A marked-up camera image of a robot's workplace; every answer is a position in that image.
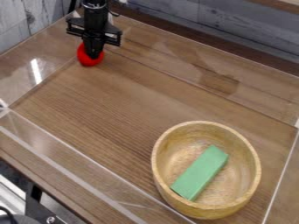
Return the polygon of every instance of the green sponge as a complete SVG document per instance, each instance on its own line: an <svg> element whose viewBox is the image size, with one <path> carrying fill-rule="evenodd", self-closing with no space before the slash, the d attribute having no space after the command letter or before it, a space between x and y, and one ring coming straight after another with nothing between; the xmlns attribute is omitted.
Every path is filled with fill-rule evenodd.
<svg viewBox="0 0 299 224"><path fill-rule="evenodd" d="M222 167L229 161L229 157L227 153L215 145L211 145L173 183L173 190L187 200L194 201L221 172Z"/></svg>

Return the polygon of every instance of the red object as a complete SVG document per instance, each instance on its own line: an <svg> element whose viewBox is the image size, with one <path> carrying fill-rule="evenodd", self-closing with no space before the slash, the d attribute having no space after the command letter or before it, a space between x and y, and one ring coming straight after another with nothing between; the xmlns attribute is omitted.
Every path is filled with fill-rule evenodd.
<svg viewBox="0 0 299 224"><path fill-rule="evenodd" d="M101 63L101 61L105 59L105 52L102 52L97 59L93 59L87 53L85 44L82 43L78 50L78 58L79 62L85 67L94 67L97 64Z"/></svg>

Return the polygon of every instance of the gray wall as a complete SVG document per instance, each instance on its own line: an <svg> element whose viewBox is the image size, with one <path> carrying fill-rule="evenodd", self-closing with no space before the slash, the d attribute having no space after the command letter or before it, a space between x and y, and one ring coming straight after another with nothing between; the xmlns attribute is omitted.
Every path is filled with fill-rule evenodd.
<svg viewBox="0 0 299 224"><path fill-rule="evenodd" d="M62 18L71 0L0 0L0 53Z"/></svg>
<svg viewBox="0 0 299 224"><path fill-rule="evenodd" d="M299 61L299 15L249 0L129 0L130 7Z"/></svg>

